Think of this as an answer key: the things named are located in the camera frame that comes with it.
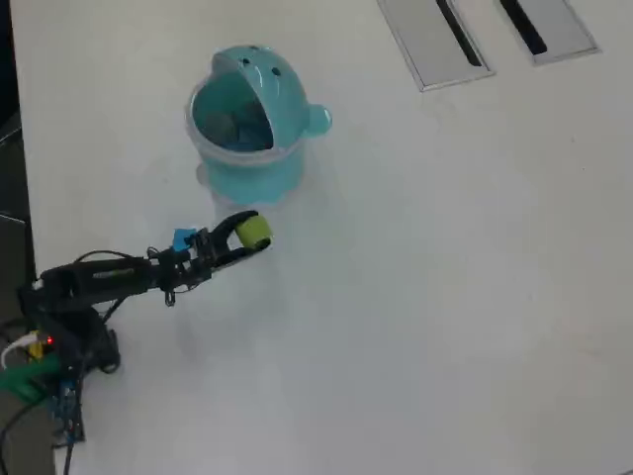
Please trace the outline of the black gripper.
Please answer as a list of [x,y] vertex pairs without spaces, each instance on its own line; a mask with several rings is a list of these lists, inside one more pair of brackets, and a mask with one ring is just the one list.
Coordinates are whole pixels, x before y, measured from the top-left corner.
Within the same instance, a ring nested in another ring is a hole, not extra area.
[[244,227],[248,220],[258,217],[259,213],[247,210],[230,215],[209,232],[207,246],[189,247],[176,250],[167,249],[168,277],[167,290],[175,291],[185,286],[192,288],[209,280],[214,269],[231,267],[244,259],[262,252],[272,243],[272,239],[264,238],[253,246],[242,246],[235,249],[228,247],[228,239],[237,234],[237,229]]

